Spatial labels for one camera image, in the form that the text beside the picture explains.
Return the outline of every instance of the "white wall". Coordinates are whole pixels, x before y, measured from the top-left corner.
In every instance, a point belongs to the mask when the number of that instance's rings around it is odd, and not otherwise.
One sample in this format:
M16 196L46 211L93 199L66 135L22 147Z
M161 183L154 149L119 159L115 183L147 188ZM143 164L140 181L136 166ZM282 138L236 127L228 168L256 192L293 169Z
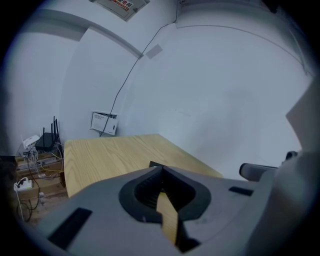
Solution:
M88 28L66 72L60 104L63 141L98 138L90 130L91 111L111 111L114 99L137 56L108 35ZM113 113L119 113L126 88L119 94Z
M150 0L128 22L88 0L47 1L39 8L43 15L80 22L81 18L92 27L101 27L107 34L116 35L128 45L142 52L157 30L176 19L176 0Z
M50 128L59 118L65 73L84 31L51 19L36 19L22 28L6 55L3 70L5 131L1 154L15 155L24 139Z
M178 27L184 14L190 13L181 14ZM238 22L232 13L225 19ZM246 22L250 29L255 21ZM260 33L268 37L271 30L277 39L272 29L261 25ZM155 44L163 51L141 60L120 113L120 135L160 133L233 179L240 179L242 163L278 166L287 151L301 148L285 115L312 77L289 47L211 26L168 26L150 48Z
M27 138L50 128L53 115L60 119L62 138L98 137L89 130L88 113L111 110L137 54L159 27L175 20L176 2L151 0L125 22L87 0L51 0L34 17L7 54L4 155L16 153L20 134ZM120 95L115 112L121 104Z
M94 22L79 42L66 72L59 114L61 138L63 141L98 138L99 133L90 130L92 111L111 111L118 90L140 55L132 51L131 46L142 52L161 26L174 21L176 5L172 0L152 0L125 22L88 1L57 3L50 8ZM75 7L76 3L81 3L81 8ZM138 68L139 65L118 95L113 113L120 112L128 85Z

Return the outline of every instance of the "white power strip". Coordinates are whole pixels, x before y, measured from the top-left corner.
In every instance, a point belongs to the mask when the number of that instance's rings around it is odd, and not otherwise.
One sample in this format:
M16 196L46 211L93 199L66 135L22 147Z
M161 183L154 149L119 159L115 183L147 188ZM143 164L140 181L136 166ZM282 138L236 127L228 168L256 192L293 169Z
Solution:
M20 179L18 182L13 184L14 191L25 191L32 189L32 180L29 180L27 177Z

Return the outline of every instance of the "wall sign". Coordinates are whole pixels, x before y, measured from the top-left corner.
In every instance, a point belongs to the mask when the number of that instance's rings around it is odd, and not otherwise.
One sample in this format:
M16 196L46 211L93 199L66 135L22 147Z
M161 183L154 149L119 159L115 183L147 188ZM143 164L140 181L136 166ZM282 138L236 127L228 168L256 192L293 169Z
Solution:
M112 2L116 3L118 6L122 7L126 11L129 11L130 7L134 6L132 2L127 0L112 0Z

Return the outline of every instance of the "wooden table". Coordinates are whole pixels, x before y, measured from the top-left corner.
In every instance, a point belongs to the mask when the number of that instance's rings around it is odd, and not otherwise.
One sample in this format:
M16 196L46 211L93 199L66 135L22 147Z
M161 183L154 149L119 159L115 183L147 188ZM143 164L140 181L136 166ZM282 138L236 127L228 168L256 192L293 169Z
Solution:
M223 177L159 134L68 140L64 147L68 196L73 196L92 183L148 168L150 161ZM178 215L164 193L159 196L157 211L163 216L163 232L174 242Z

